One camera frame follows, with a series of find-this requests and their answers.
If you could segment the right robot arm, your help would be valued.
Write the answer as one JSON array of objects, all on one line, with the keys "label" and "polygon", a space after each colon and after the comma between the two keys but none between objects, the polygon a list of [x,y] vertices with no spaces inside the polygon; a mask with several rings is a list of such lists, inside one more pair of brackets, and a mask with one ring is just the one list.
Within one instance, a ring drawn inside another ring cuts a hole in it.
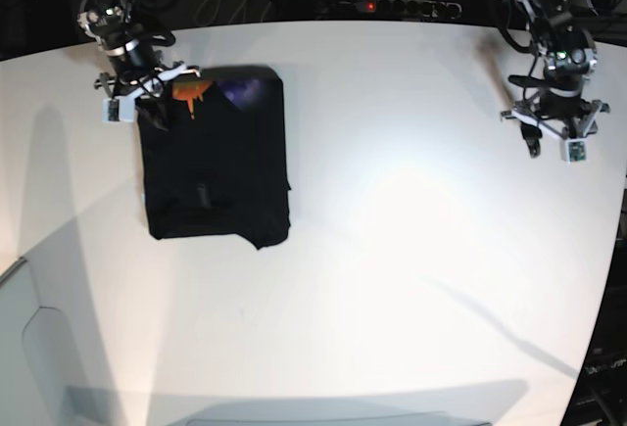
[{"label": "right robot arm", "polygon": [[201,76],[183,62],[164,63],[158,49],[173,46],[175,36],[140,7],[140,0],[83,0],[77,24],[112,66],[94,82],[106,94],[105,107],[133,105],[141,97],[160,99],[178,77]]}]

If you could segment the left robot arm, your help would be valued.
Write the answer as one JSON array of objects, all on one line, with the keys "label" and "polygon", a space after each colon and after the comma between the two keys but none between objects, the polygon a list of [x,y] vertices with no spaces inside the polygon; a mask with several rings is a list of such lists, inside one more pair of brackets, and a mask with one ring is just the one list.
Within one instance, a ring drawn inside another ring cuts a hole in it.
[{"label": "left robot arm", "polygon": [[588,158],[587,139],[598,132],[597,116],[610,112],[609,104],[582,97],[598,64],[596,43],[575,21],[568,0],[507,0],[507,4],[521,11],[528,45],[508,32],[496,0],[487,0],[489,15],[504,41],[518,53],[531,54],[533,63],[525,75],[507,78],[522,90],[522,97],[501,112],[501,119],[519,125],[531,158],[541,155],[541,140],[550,137],[559,143],[565,162],[582,163]]}]

